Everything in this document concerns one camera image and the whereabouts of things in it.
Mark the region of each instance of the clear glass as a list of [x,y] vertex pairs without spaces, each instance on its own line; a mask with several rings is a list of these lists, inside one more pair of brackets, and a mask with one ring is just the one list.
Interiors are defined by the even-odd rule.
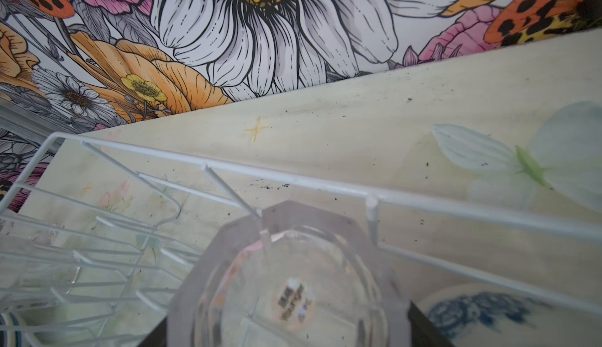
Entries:
[[[262,233],[241,249],[245,239],[237,236],[253,222],[223,227],[219,247],[210,246],[212,257],[200,262],[212,266],[197,282],[200,298],[186,299],[198,304],[192,344],[403,347],[407,298],[357,224],[341,219],[343,229],[264,220]],[[281,227],[287,229],[274,233]],[[391,342],[391,331],[400,344]]]

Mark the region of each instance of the dish rack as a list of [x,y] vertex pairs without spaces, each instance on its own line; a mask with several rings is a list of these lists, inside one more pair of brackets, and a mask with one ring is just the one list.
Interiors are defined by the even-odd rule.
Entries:
[[[93,206],[80,200],[74,200],[49,190],[28,185],[26,183],[27,178],[57,139],[79,142],[83,149],[89,150],[102,160],[106,160],[123,170],[125,174],[136,179],[149,190],[171,203],[174,207],[173,214],[155,224],[150,224],[134,217],[121,215],[105,208]],[[100,147],[123,150],[134,154],[197,166],[229,198],[192,189],[191,187],[146,173],[135,172],[103,152]],[[492,283],[513,291],[522,292],[549,304],[602,316],[602,306],[598,304],[592,304],[591,302],[583,301],[563,293],[548,291],[503,276],[490,274],[482,270],[379,242],[379,209],[382,204],[394,204],[473,221],[498,223],[512,228],[543,231],[567,238],[602,243],[602,228],[595,225],[412,192],[330,181],[280,170],[55,132],[41,145],[40,149],[19,175],[17,181],[0,202],[0,220],[4,221],[4,228],[7,228],[8,225],[24,228],[24,230],[33,228],[34,230],[47,231],[52,236],[63,236],[60,239],[62,242],[68,240],[69,236],[75,236],[86,243],[74,248],[73,246],[61,245],[60,243],[56,243],[56,241],[52,245],[48,245],[36,242],[35,240],[25,239],[24,245],[19,245],[20,247],[17,246],[17,248],[14,248],[14,244],[3,244],[3,246],[0,246],[0,263],[2,260],[4,262],[23,262],[20,265],[12,266],[13,271],[16,272],[12,272],[11,274],[15,277],[16,281],[11,283],[6,282],[8,285],[3,283],[3,286],[0,288],[0,299],[4,298],[4,303],[0,301],[0,304],[4,304],[2,311],[13,314],[13,321],[15,321],[12,322],[12,325],[8,323],[0,325],[0,331],[20,332],[28,343],[34,347],[55,345],[65,347],[133,346],[141,342],[146,337],[146,334],[113,333],[109,325],[115,322],[120,310],[126,304],[144,304],[150,311],[157,313],[158,319],[164,317],[169,307],[170,297],[176,292],[177,287],[202,253],[198,249],[166,236],[159,231],[158,227],[160,225],[177,223],[178,215],[182,210],[182,205],[167,192],[161,190],[159,186],[163,186],[165,189],[180,190],[207,200],[239,208],[255,218],[261,218],[262,210],[247,203],[214,170],[282,181],[282,183],[290,185],[330,192],[333,195],[363,199],[368,225],[368,237],[373,244],[386,253],[447,270],[477,281]],[[113,233],[109,234],[110,237],[100,236],[91,232],[65,229],[42,220],[12,213],[7,210],[7,207],[20,189],[40,192],[57,200],[70,202],[74,206],[85,207],[94,211],[99,214],[96,216],[97,222],[105,230],[112,231]],[[142,236],[139,246],[125,238],[125,236],[131,234]],[[158,251],[153,249],[156,246],[153,242],[159,242],[160,249]],[[145,259],[151,250],[155,258],[154,264],[149,264],[148,260]],[[52,278],[48,280],[40,280],[38,278],[37,282],[33,281],[35,283],[32,283],[31,279],[29,279],[29,283],[26,286],[16,286],[14,283],[23,282],[20,276],[23,276],[24,273],[19,272],[19,270],[23,270],[23,267],[30,268],[32,267],[31,265],[37,268],[38,272],[40,272],[40,268],[43,269],[43,272],[47,272],[49,268],[62,268],[60,269],[63,273],[62,279],[58,283],[55,283],[57,280],[53,280]],[[133,280],[134,273],[137,271],[141,272],[142,270],[152,273],[150,280],[137,283]],[[103,274],[87,276],[86,273],[88,272],[102,272]],[[22,320],[20,314],[25,312],[40,309],[55,309],[60,306],[94,307],[94,312],[91,313],[92,315],[71,316],[71,318],[62,321],[54,321],[50,318],[46,323],[37,325],[26,325],[23,321],[19,322]],[[147,325],[147,327],[150,330],[154,325]]]

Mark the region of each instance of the ceramic plate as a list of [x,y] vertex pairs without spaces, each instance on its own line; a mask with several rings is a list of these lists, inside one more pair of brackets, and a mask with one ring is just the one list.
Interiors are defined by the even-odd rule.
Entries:
[[417,305],[456,347],[602,345],[602,320],[490,284],[448,287]]

